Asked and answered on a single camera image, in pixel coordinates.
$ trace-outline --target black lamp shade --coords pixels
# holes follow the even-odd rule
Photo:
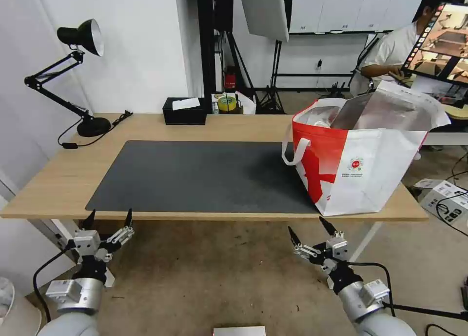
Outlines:
[[[94,19],[81,24],[78,29],[60,27],[57,30],[58,39],[67,45],[83,46],[88,52],[102,57],[104,55],[104,41],[101,30]]]

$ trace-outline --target bag handle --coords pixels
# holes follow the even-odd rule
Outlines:
[[[299,143],[297,144],[296,152],[294,153],[294,159],[289,161],[286,158],[286,148],[288,147],[289,142],[289,133],[291,132],[291,125],[288,126],[286,129],[286,134],[284,135],[283,143],[281,144],[281,157],[286,165],[296,165],[302,160],[304,153],[306,151],[307,146],[311,144],[311,142],[306,138],[301,138]]]

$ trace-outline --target person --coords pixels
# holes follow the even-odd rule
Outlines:
[[[401,74],[401,66],[434,16],[437,7],[443,2],[457,4],[464,3],[465,0],[421,0],[415,16],[416,20],[384,36],[365,57],[360,65],[360,72],[357,73],[361,76],[356,79],[358,91],[354,92],[354,95],[365,93],[370,79],[373,80],[373,86],[376,88],[382,76],[389,73]]]

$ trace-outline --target white shirt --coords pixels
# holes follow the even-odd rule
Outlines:
[[[361,63],[359,68],[369,65],[403,65],[406,58],[410,54],[414,45],[418,41],[419,35],[416,33],[416,22],[411,23],[401,29],[397,29],[384,36],[374,48],[369,52],[367,57]],[[367,91],[369,79],[362,76],[359,72],[351,82],[351,93],[357,95]],[[374,88],[382,80],[382,77],[372,78]]]

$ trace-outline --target desk lamp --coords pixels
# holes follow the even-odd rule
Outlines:
[[[81,123],[77,127],[77,132],[80,136],[94,137],[104,135],[111,130],[111,123],[109,120],[106,118],[95,118],[94,116],[89,115],[87,109],[65,101],[44,88],[45,83],[83,63],[84,52],[80,51],[78,46],[82,46],[88,52],[96,56],[103,56],[104,42],[102,41],[101,30],[99,29],[98,23],[94,19],[89,19],[81,24],[77,29],[60,27],[57,30],[57,36],[61,42],[70,47],[72,52],[65,58],[48,66],[37,74],[26,77],[24,79],[24,83],[29,88],[38,91],[73,113],[78,114],[82,119]],[[63,68],[62,70],[49,72],[51,69],[71,58],[75,60],[73,64]]]

